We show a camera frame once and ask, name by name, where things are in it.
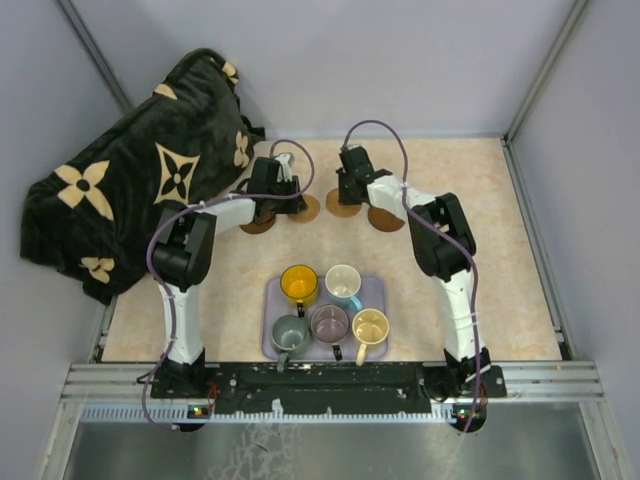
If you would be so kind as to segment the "brown wooden coaster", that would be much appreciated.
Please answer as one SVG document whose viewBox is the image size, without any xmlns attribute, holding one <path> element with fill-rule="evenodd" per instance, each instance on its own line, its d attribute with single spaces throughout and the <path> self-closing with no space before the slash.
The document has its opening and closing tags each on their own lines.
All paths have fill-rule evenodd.
<svg viewBox="0 0 640 480">
<path fill-rule="evenodd" d="M 370 206 L 367 219 L 372 227 L 384 233 L 392 233 L 400 230 L 405 222 L 392 213 L 377 207 Z"/>
<path fill-rule="evenodd" d="M 275 225 L 275 222 L 276 218 L 272 218 L 270 221 L 260 224 L 250 223 L 241 225 L 240 229 L 247 234 L 258 235 L 270 230 Z"/>
</svg>

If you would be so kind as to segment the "light blue mug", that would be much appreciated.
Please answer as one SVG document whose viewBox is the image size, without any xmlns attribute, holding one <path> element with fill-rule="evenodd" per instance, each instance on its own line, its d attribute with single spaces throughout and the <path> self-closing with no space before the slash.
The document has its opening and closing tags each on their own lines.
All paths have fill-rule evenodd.
<svg viewBox="0 0 640 480">
<path fill-rule="evenodd" d="M 324 283 L 334 304 L 355 312 L 363 309 L 362 302 L 358 297 L 362 278 L 354 267 L 347 264 L 331 267 L 325 275 Z"/>
</svg>

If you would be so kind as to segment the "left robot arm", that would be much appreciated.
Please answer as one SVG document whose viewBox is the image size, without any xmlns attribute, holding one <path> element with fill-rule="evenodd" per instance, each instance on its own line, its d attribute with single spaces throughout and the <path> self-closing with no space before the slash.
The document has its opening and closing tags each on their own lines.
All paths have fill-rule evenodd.
<svg viewBox="0 0 640 480">
<path fill-rule="evenodd" d="M 166 206 L 147 248 L 147 267 L 158 282 L 164 305 L 167 346 L 162 361 L 178 367 L 172 383 L 184 395 L 201 394 L 208 373 L 200 334 L 199 285 L 207 276 L 215 236 L 242 225 L 260 226 L 279 214 L 307 208 L 294 155 L 256 159 L 246 189 L 191 206 Z"/>
</svg>

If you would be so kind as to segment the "cream yellow mug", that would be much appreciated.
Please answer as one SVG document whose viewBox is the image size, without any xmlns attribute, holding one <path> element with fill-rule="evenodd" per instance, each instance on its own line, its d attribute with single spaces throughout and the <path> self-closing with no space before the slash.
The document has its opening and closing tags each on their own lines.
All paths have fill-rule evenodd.
<svg viewBox="0 0 640 480">
<path fill-rule="evenodd" d="M 390 324 L 380 310 L 367 308 L 358 312 L 352 321 L 352 332 L 358 342 L 355 363 L 362 366 L 368 354 L 377 352 L 387 340 Z"/>
</svg>

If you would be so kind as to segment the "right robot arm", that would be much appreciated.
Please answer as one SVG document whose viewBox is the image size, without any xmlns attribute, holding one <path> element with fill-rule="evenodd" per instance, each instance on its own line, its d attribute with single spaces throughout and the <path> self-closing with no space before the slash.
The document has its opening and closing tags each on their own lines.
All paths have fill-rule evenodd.
<svg viewBox="0 0 640 480">
<path fill-rule="evenodd" d="M 410 187 L 385 169 L 376 170 L 361 146 L 344 146 L 339 203 L 384 210 L 409 225 L 415 260 L 420 270 L 434 279 L 446 320 L 445 352 L 458 362 L 446 372 L 448 387 L 461 396 L 470 395 L 482 383 L 480 368 L 468 361 L 475 356 L 488 362 L 488 349 L 479 333 L 473 306 L 475 239 L 459 199 L 452 193 L 433 196 Z"/>
</svg>

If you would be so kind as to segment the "woven rattan coaster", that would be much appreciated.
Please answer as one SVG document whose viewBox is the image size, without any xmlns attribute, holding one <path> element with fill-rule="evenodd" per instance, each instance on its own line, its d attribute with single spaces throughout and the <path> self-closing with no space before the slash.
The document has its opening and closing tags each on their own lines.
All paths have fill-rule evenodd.
<svg viewBox="0 0 640 480">
<path fill-rule="evenodd" d="M 296 223 L 306 224 L 313 221 L 320 212 L 320 203 L 318 199 L 312 195 L 304 194 L 302 196 L 306 204 L 306 209 L 295 214 L 289 214 L 288 218 Z"/>
<path fill-rule="evenodd" d="M 325 207 L 327 211 L 341 219 L 352 218 L 362 210 L 361 205 L 342 205 L 339 202 L 339 189 L 330 190 L 325 197 Z"/>
</svg>

